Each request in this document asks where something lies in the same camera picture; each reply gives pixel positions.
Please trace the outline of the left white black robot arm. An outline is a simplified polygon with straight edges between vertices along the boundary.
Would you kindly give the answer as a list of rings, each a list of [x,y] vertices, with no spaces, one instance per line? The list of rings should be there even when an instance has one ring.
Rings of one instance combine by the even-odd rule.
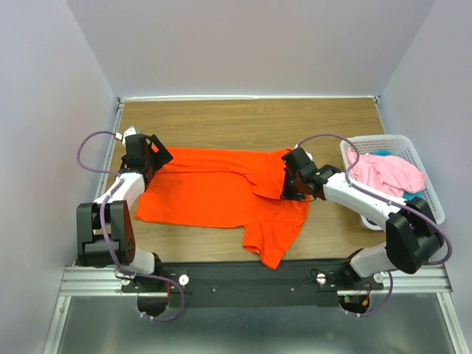
[[[119,170],[107,171],[114,183],[101,196],[77,207],[77,263],[83,267],[115,269],[147,291],[158,290],[166,280],[157,254],[143,251],[133,233],[130,208],[148,189],[155,174],[173,156],[155,135],[134,126],[123,133],[107,132],[125,147]]]

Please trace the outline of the orange t shirt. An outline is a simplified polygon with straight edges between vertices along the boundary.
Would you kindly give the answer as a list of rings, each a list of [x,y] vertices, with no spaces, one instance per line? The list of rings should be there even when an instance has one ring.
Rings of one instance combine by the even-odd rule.
[[[146,223],[244,229],[242,245],[276,269],[308,218],[306,200],[284,199],[286,149],[271,152],[172,147],[173,159],[141,195]]]

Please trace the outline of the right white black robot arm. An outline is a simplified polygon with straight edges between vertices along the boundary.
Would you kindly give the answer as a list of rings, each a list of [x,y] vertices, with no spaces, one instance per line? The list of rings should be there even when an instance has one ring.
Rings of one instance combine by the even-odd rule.
[[[282,157],[285,165],[283,198],[299,201],[311,196],[331,201],[368,218],[385,233],[385,241],[350,255],[335,272],[349,289],[374,274],[400,270],[416,273],[445,244],[446,237],[422,198],[393,198],[350,178],[348,172],[325,165],[317,167],[308,153],[297,147]]]

